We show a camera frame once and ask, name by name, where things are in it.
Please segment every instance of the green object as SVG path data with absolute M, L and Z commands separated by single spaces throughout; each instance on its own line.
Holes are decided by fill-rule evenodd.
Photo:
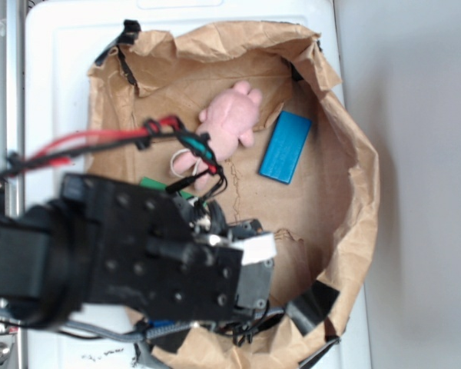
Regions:
M 146 187 L 146 188 L 151 188 L 152 190 L 159 190 L 159 191 L 165 191 L 165 189 L 167 187 L 167 185 L 165 185 L 164 183 L 161 183 L 159 181 L 155 181 L 154 179 L 150 179 L 150 178 L 147 178 L 147 177 L 144 177 L 141 180 L 140 186 Z M 194 195 L 190 194 L 189 192 L 180 191 L 180 193 L 181 193 L 181 196 L 183 198 L 185 198 L 186 200 L 188 198 L 194 198 Z

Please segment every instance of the gray wall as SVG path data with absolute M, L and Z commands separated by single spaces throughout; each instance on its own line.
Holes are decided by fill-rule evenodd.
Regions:
M 373 368 L 461 368 L 461 0 L 335 8 L 347 109 L 380 153 Z

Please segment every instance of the metal bracket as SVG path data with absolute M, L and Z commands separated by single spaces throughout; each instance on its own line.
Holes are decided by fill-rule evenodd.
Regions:
M 16 334 L 0 334 L 0 369 L 18 367 Z

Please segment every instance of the blue object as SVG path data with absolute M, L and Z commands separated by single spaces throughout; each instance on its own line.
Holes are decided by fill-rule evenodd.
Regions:
M 286 183 L 292 181 L 311 121 L 286 111 L 280 113 L 260 175 Z

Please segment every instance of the metal frame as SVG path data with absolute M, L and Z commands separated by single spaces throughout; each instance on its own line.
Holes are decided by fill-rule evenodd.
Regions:
M 24 43 L 27 9 L 27 0 L 0 0 L 0 169 L 6 166 L 7 153 L 14 151 L 22 155 L 24 152 Z M 5 199 L 8 216 L 17 217 L 23 212 L 22 178 L 8 182 Z M 0 324 L 0 346 L 6 347 L 5 350 L 0 349 L 0 367 L 28 367 L 24 330 L 6 334 L 4 325 Z

